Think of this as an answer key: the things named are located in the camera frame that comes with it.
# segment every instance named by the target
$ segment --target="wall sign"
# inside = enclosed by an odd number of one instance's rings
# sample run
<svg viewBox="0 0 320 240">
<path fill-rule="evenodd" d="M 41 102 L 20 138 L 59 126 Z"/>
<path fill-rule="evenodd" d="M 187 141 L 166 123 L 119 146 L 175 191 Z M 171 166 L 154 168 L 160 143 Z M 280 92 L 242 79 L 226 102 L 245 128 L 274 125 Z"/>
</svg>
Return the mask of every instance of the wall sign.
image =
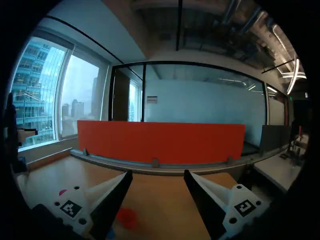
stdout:
<svg viewBox="0 0 320 240">
<path fill-rule="evenodd" d="M 157 96 L 147 96 L 147 103 L 158 103 Z"/>
</svg>

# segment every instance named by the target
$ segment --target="red cup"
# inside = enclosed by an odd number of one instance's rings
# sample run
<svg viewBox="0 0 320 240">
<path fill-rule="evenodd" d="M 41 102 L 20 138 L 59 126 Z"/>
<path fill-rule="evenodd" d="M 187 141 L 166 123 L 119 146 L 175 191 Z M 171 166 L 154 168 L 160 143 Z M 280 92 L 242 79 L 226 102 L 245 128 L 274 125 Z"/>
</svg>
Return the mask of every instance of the red cup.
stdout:
<svg viewBox="0 0 320 240">
<path fill-rule="evenodd" d="M 132 209 L 121 208 L 116 218 L 126 229 L 134 229 L 137 226 L 137 213 Z"/>
</svg>

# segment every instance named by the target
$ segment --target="door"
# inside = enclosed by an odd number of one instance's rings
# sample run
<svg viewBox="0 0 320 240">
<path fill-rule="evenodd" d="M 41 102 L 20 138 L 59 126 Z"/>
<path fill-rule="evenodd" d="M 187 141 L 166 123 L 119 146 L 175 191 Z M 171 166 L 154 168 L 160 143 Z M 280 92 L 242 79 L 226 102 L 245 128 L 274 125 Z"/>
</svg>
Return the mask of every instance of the door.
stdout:
<svg viewBox="0 0 320 240">
<path fill-rule="evenodd" d="M 128 120 L 130 78 L 120 69 L 116 69 L 113 90 L 112 119 L 114 121 Z"/>
</svg>

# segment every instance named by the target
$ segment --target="window sill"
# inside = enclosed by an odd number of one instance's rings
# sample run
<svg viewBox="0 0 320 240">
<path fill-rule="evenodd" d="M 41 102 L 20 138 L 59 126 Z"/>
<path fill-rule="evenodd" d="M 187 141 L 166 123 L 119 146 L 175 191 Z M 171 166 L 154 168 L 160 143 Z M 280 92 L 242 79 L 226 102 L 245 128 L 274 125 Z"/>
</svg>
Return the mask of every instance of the window sill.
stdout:
<svg viewBox="0 0 320 240">
<path fill-rule="evenodd" d="M 53 140 L 53 141 L 49 141 L 49 142 L 44 142 L 44 143 L 40 143 L 40 144 L 35 144 L 35 145 L 32 145 L 32 146 L 24 147 L 24 148 L 19 148 L 18 152 L 23 152 L 25 150 L 29 150 L 29 149 L 33 149 L 33 148 L 37 148 L 37 147 L 53 144 L 53 143 L 56 143 L 56 142 L 68 141 L 68 140 L 75 139 L 75 138 L 78 138 L 77 134 L 72 136 L 72 137 L 69 137 L 69 138 L 66 138 L 66 139 L 62 139 L 62 140 Z"/>
<path fill-rule="evenodd" d="M 58 142 L 59 140 L 53 140 L 53 141 L 49 141 L 49 142 L 43 142 L 43 143 L 39 143 L 39 144 L 35 144 L 35 145 L 31 145 L 28 147 L 24 147 L 24 148 L 19 148 L 18 152 L 23 152 L 25 150 L 29 150 L 29 149 L 33 149 L 33 148 L 37 148 L 37 147 L 41 147 L 41 146 L 45 146 L 45 145 L 49 145 L 55 142 Z"/>
</svg>

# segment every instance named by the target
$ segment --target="orange partition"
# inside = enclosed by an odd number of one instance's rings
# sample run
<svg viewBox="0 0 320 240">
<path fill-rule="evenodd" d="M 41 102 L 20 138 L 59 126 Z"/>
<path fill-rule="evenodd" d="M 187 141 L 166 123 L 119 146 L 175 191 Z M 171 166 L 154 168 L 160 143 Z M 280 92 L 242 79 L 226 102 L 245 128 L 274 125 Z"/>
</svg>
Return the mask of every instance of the orange partition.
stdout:
<svg viewBox="0 0 320 240">
<path fill-rule="evenodd" d="M 242 124 L 78 120 L 79 149 L 133 162 L 204 164 L 241 157 Z"/>
</svg>

